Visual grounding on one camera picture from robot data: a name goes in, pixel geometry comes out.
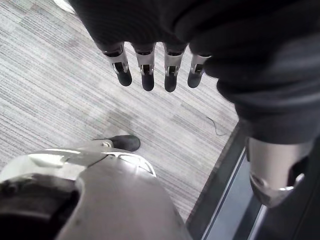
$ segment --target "metal fingertip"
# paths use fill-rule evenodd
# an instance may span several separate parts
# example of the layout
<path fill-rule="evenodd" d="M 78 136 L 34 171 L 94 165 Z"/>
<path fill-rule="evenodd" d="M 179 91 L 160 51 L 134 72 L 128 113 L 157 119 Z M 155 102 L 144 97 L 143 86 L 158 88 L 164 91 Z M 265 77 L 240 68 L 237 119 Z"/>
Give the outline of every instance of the metal fingertip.
<path fill-rule="evenodd" d="M 170 74 L 169 76 L 165 76 L 164 79 L 164 88 L 167 92 L 172 93 L 177 86 L 177 76 Z"/>
<path fill-rule="evenodd" d="M 201 77 L 202 76 L 198 73 L 189 72 L 188 86 L 192 89 L 198 87 L 201 82 Z"/>
<path fill-rule="evenodd" d="M 141 75 L 142 78 L 142 87 L 146 91 L 151 91 L 154 89 L 155 86 L 155 80 L 154 80 L 154 75 L 153 74 L 145 74 Z"/>

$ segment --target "striped carpet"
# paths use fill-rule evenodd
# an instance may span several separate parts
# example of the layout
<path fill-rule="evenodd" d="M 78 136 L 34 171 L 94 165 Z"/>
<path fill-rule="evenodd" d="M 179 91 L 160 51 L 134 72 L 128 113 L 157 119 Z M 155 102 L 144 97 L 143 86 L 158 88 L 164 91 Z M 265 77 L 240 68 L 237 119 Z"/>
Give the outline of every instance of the striped carpet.
<path fill-rule="evenodd" d="M 132 47 L 133 83 L 122 87 L 79 19 L 50 0 L 0 2 L 0 168 L 24 153 L 98 136 L 135 134 L 185 220 L 237 116 L 204 76 L 191 89 L 184 54 L 176 91 L 164 89 L 164 51 L 155 49 L 155 87 L 146 92 Z"/>

